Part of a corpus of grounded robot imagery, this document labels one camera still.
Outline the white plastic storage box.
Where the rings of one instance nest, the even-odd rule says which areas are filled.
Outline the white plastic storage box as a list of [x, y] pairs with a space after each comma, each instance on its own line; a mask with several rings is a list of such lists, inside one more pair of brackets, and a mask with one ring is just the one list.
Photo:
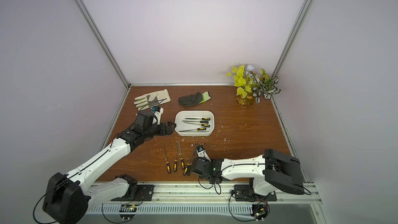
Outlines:
[[[185, 120], [185, 118], [211, 118], [211, 120], [209, 121], [209, 125], [211, 127], [207, 128], [206, 131], [200, 132], [179, 132], [181, 130], [201, 128], [199, 125], [186, 124], [182, 122], [183, 120]], [[210, 136], [215, 129], [215, 117], [214, 114], [210, 111], [181, 111], [177, 113], [175, 123], [177, 124], [175, 131], [180, 136]]]

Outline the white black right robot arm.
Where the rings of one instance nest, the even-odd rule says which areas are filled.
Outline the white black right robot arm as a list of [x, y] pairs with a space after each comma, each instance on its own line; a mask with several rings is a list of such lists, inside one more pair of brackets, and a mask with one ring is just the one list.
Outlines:
[[213, 185], [225, 180], [252, 179], [254, 194], [261, 196], [276, 190], [292, 195], [306, 194], [300, 160], [274, 149], [266, 149], [257, 157], [238, 160], [210, 159], [206, 151], [201, 150], [188, 171]]

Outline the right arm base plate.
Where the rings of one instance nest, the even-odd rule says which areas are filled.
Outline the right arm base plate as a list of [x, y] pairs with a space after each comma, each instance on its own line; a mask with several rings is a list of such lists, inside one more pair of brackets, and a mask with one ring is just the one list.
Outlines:
[[236, 201], [246, 201], [246, 202], [277, 201], [275, 192], [271, 192], [266, 196], [263, 196], [255, 193], [252, 187], [249, 185], [234, 185], [234, 189], [231, 191], [231, 195]]

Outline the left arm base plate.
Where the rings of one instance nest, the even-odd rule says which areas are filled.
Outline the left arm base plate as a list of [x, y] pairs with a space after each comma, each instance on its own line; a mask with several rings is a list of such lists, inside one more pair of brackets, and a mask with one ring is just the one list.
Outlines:
[[129, 189], [125, 196], [121, 198], [112, 199], [112, 202], [116, 201], [138, 201], [138, 202], [150, 202], [152, 200], [154, 193], [154, 185], [144, 185], [138, 184], [133, 187], [133, 189]]

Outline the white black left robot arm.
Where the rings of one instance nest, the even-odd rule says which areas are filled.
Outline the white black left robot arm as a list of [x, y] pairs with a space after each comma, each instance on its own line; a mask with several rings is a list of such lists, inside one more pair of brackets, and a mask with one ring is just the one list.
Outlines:
[[98, 187], [92, 184], [120, 159], [155, 136], [172, 135], [176, 124], [161, 122], [163, 109], [141, 111], [136, 120], [87, 162], [66, 174], [56, 173], [42, 196], [42, 210], [59, 224], [76, 224], [87, 211], [117, 198], [135, 200], [137, 180], [129, 175], [117, 176]]

